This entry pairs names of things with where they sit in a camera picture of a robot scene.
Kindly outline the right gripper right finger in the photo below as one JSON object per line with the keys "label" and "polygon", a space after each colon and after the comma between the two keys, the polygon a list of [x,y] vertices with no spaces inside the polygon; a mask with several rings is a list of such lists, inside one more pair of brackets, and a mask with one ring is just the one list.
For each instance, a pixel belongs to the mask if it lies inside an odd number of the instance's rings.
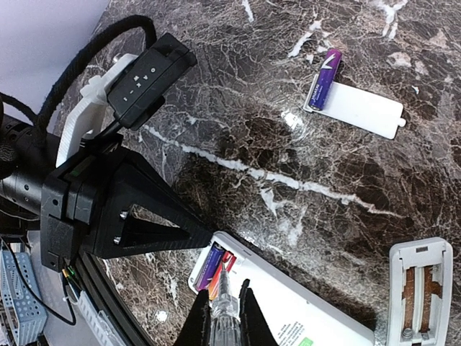
{"label": "right gripper right finger", "polygon": [[249,284],[250,280],[245,279],[239,293],[242,345],[277,346],[277,342]]}

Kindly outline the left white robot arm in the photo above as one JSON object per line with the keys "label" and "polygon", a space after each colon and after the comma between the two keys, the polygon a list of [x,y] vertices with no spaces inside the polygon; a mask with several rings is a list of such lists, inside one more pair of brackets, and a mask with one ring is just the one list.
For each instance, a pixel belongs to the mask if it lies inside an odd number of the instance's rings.
{"label": "left white robot arm", "polygon": [[51,270],[81,252],[113,259],[211,240],[210,228],[121,135],[57,165],[57,136],[48,134],[41,148],[31,125],[1,121],[1,140],[17,154],[1,165],[1,196],[39,223],[42,263]]}

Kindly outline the small white remote control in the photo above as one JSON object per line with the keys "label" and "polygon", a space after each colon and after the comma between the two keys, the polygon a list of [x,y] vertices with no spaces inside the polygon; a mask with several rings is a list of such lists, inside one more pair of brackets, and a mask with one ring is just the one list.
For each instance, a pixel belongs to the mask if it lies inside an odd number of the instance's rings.
{"label": "small white remote control", "polygon": [[215,242],[225,253],[206,289],[210,300],[218,294],[222,265],[229,274],[230,289],[236,298],[243,281],[249,279],[249,286],[278,345],[374,344],[371,329],[319,298],[223,231],[213,234],[189,276],[189,287],[195,293],[199,292],[195,285]]}

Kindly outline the long white remote control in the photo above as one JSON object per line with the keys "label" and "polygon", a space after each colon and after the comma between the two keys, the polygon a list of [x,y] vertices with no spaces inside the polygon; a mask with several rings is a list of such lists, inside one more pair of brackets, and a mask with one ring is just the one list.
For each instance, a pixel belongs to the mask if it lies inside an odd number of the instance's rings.
{"label": "long white remote control", "polygon": [[445,345],[452,302],[453,248],[440,237],[389,252],[388,345]]}

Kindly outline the clear handle screwdriver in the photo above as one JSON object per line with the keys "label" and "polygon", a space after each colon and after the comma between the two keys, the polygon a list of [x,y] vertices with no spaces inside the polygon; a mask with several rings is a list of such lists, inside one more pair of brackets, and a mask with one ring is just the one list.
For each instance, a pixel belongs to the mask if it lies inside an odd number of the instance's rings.
{"label": "clear handle screwdriver", "polygon": [[229,274],[222,265],[218,294],[212,303],[209,345],[242,345],[238,312],[239,300],[232,295]]}

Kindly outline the white battery cover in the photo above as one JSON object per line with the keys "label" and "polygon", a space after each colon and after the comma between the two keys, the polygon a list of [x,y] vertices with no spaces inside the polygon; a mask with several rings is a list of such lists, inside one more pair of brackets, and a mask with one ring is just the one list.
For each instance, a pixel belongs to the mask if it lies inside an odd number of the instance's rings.
{"label": "white battery cover", "polygon": [[324,108],[317,113],[390,140],[406,125],[401,103],[338,82],[331,84]]}

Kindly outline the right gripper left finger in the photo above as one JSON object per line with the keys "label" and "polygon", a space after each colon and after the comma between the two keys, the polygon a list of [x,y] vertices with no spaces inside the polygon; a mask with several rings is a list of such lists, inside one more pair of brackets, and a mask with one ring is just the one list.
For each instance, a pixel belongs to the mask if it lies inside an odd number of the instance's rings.
{"label": "right gripper left finger", "polygon": [[208,290],[201,290],[189,311],[173,346],[208,346],[210,342],[210,300]]}

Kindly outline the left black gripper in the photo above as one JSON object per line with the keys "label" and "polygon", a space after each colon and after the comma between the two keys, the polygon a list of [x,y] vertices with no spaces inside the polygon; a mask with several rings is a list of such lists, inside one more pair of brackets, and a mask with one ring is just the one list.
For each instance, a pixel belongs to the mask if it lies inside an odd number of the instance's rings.
{"label": "left black gripper", "polygon": [[[210,227],[142,155],[119,147],[122,140],[121,135],[113,135],[101,143],[87,143],[46,177],[40,206],[40,253],[45,267],[63,269],[65,261],[78,253],[88,227],[82,247],[102,259],[209,244]],[[99,190],[82,203],[80,221],[78,199],[91,177],[98,179]]]}

